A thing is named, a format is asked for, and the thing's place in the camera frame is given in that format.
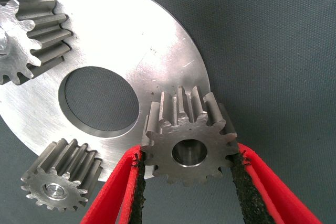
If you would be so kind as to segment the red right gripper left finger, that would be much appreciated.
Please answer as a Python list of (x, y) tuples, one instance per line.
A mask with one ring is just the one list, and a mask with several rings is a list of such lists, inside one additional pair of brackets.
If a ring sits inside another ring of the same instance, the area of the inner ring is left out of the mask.
[(81, 223), (141, 223), (144, 173), (144, 155), (136, 145), (119, 160)]

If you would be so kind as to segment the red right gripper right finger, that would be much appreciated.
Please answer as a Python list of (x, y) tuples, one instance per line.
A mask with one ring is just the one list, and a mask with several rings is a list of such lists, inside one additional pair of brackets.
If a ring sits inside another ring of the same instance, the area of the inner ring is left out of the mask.
[(230, 159), (245, 223), (320, 223), (271, 168), (246, 145)]

